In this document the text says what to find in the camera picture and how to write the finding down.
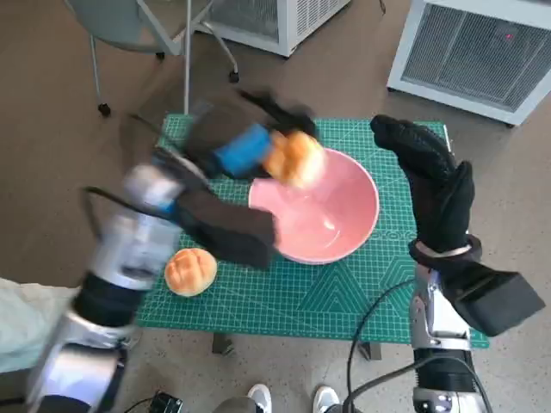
table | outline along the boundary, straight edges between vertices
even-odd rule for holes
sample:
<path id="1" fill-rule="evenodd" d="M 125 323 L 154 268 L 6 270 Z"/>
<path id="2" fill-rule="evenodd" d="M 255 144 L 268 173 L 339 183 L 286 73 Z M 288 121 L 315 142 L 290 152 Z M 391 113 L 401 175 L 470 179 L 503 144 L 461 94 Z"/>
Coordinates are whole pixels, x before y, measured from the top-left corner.
<path id="1" fill-rule="evenodd" d="M 170 114 L 164 130 L 182 140 L 190 122 L 189 116 Z M 139 310 L 140 326 L 350 340 L 369 305 L 389 287 L 413 277 L 415 262 L 407 243 L 415 238 L 415 222 L 409 186 L 396 157 L 375 145 L 369 120 L 316 123 L 325 146 L 352 156 L 375 180 L 381 211 L 369 240 L 354 254 L 323 266 L 281 256 L 268 271 L 220 262 L 214 284 L 192 299 L 173 294 L 159 276 Z M 447 139 L 443 124 L 424 124 Z M 213 190 L 222 199 L 246 205 L 249 184 L 220 179 L 213 182 Z M 180 246 L 196 245 L 182 234 Z M 364 342 L 410 342 L 412 289 L 403 287 L 381 303 L 363 331 Z M 223 336 L 217 339 L 224 345 Z M 488 341 L 474 331 L 473 345 L 485 348 Z"/>

black cable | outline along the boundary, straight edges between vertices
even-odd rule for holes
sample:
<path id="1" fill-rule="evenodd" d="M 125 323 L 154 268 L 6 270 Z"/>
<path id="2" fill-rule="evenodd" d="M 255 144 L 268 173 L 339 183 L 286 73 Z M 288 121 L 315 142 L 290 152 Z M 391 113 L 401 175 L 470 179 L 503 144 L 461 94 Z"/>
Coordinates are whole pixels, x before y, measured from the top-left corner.
<path id="1" fill-rule="evenodd" d="M 134 409 L 135 407 L 138 407 L 140 404 L 143 404 L 145 402 L 149 402 L 150 400 L 153 400 L 153 398 L 144 398 L 142 400 L 139 400 L 138 402 L 136 402 L 132 406 L 130 406 L 128 409 L 124 410 L 124 413 L 128 413 L 130 410 Z"/>
<path id="2" fill-rule="evenodd" d="M 388 288 L 383 294 L 379 296 L 379 298 L 368 308 L 367 312 L 362 318 L 362 321 L 358 324 L 358 327 L 356 329 L 356 333 L 354 333 L 354 337 L 352 338 L 352 344 L 350 345 L 350 353 L 348 354 L 348 360 L 346 362 L 346 387 L 348 389 L 348 398 L 350 397 L 350 394 L 352 393 L 352 357 L 354 356 L 354 350 L 356 350 L 356 346 L 358 344 L 358 341 L 360 340 L 360 336 L 362 335 L 363 327 L 365 326 L 368 319 L 371 317 L 371 314 L 376 310 L 376 308 L 379 306 L 379 304 L 388 297 L 393 291 L 402 288 L 404 286 L 407 286 L 409 284 L 412 284 L 415 280 L 406 280 L 399 282 L 393 287 Z"/>
<path id="3" fill-rule="evenodd" d="M 180 151 L 182 150 L 182 144 L 176 142 L 176 140 L 174 138 L 172 138 L 168 133 L 165 133 L 161 127 L 155 125 L 150 120 L 147 120 L 146 118 L 144 118 L 143 116 L 141 116 L 139 114 L 128 114 L 128 117 L 130 119 L 138 121 L 139 123 L 141 123 L 142 125 L 147 127 L 153 133 L 156 133 L 159 136 L 161 136 L 162 138 L 164 138 L 167 141 L 167 143 L 170 146 L 172 146 L 173 149 L 177 150 L 178 153 L 180 153 Z"/>
<path id="4" fill-rule="evenodd" d="M 102 198 L 105 198 L 106 200 L 110 200 L 111 202 L 114 202 L 115 204 L 120 205 L 121 207 L 125 207 L 130 211 L 134 211 L 135 213 L 143 213 L 144 215 L 148 215 L 153 218 L 172 221 L 171 217 L 165 213 L 160 213 L 159 211 L 154 211 L 149 208 L 143 208 L 142 206 L 135 206 L 129 202 L 126 202 L 122 198 L 119 198 L 118 196 L 111 194 L 110 192 L 104 189 L 101 189 L 98 187 L 85 187 L 85 188 L 82 188 L 81 201 L 82 201 L 84 213 L 86 214 L 86 219 L 88 220 L 90 229 L 92 230 L 92 233 L 98 240 L 102 239 L 102 229 L 97 219 L 97 216 L 94 213 L 94 206 L 90 198 L 91 194 L 101 196 Z"/>
<path id="5" fill-rule="evenodd" d="M 490 404 L 490 400 L 488 399 L 488 395 L 486 393 L 486 390 L 484 389 L 484 386 L 482 385 L 482 382 L 480 381 L 479 376 L 474 372 L 474 370 L 463 360 L 458 359 L 457 357 L 452 357 L 449 355 L 431 355 L 429 357 L 426 357 L 422 360 L 416 361 L 415 363 L 412 363 L 408 366 L 399 368 L 398 370 L 394 370 L 393 372 L 384 374 L 377 379 L 373 379 L 364 385 L 359 386 L 357 389 L 355 389 L 349 396 L 344 400 L 343 403 L 343 412 L 352 412 L 353 411 L 353 403 L 354 400 L 362 395 L 364 392 L 366 392 L 369 389 L 372 389 L 373 387 L 376 387 L 377 385 L 381 385 L 389 380 L 396 379 L 397 377 L 409 373 L 410 371 L 416 370 L 426 364 L 431 363 L 432 361 L 436 360 L 443 360 L 443 359 L 449 359 L 456 361 L 458 363 L 461 363 L 470 373 L 473 377 L 474 383 L 479 389 L 479 393 L 482 396 L 482 400 L 484 401 L 484 405 L 486 406 L 486 412 L 487 413 L 493 413 L 492 405 Z"/>
<path id="6" fill-rule="evenodd" d="M 4 400 L 0 400 L 0 407 L 23 403 L 25 403 L 25 398 L 5 398 Z"/>

person's foot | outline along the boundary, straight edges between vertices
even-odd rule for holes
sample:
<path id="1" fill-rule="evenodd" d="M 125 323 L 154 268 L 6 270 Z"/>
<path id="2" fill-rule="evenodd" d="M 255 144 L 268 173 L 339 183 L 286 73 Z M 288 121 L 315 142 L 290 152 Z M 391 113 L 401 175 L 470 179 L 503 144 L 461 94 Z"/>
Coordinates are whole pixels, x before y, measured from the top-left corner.
<path id="1" fill-rule="evenodd" d="M 247 393 L 248 398 L 252 398 L 264 413 L 272 413 L 272 397 L 269 389 L 265 385 L 254 385 Z"/>
<path id="2" fill-rule="evenodd" d="M 326 385 L 322 385 L 313 397 L 313 413 L 326 413 L 335 404 L 339 404 L 337 393 Z"/>

bread roll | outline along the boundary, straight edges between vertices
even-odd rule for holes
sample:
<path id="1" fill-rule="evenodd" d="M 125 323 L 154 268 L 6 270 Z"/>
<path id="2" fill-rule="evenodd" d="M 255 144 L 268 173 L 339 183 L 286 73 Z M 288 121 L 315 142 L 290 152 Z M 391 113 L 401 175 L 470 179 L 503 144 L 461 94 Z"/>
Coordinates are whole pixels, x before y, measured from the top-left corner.
<path id="1" fill-rule="evenodd" d="M 217 267 L 214 257 L 205 250 L 179 250 L 167 262 L 164 279 L 173 293 L 193 297 L 210 287 L 216 276 Z"/>
<path id="2" fill-rule="evenodd" d="M 293 132 L 287 138 L 272 133 L 272 151 L 263 167 L 276 180 L 296 188 L 312 186 L 325 167 L 324 148 L 303 132 Z"/>

white appliance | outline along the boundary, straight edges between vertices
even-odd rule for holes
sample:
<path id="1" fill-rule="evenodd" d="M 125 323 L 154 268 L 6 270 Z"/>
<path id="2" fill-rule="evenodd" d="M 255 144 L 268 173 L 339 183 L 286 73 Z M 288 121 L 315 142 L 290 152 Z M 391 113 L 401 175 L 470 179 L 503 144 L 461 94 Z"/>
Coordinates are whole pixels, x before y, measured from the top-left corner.
<path id="1" fill-rule="evenodd" d="M 289 57 L 351 0 L 217 0 L 207 20 L 224 38 Z"/>
<path id="2" fill-rule="evenodd" d="M 412 0 L 387 86 L 520 125 L 551 91 L 551 0 Z"/>

